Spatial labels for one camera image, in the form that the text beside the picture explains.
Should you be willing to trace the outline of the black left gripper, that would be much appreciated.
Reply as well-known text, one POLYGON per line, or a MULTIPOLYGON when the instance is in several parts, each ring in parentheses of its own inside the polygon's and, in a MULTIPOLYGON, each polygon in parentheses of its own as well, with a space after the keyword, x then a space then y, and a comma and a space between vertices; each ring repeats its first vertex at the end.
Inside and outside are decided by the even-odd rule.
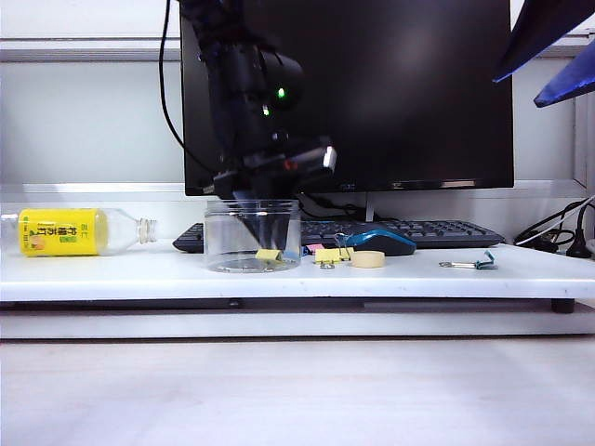
POLYGON ((276 199, 289 199, 324 176, 325 137, 291 137, 269 151, 239 159, 203 186, 202 194, 232 200, 230 210, 260 248, 284 250, 298 202, 276 199))

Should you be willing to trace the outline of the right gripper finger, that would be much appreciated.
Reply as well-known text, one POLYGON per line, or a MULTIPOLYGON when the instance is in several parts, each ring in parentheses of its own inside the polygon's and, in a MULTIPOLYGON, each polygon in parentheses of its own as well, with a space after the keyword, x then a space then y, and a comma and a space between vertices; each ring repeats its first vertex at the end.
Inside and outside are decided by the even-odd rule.
POLYGON ((507 79, 593 14, 590 0, 524 1, 492 80, 507 79))
POLYGON ((534 98, 544 108, 594 91, 594 43, 591 42, 534 98))

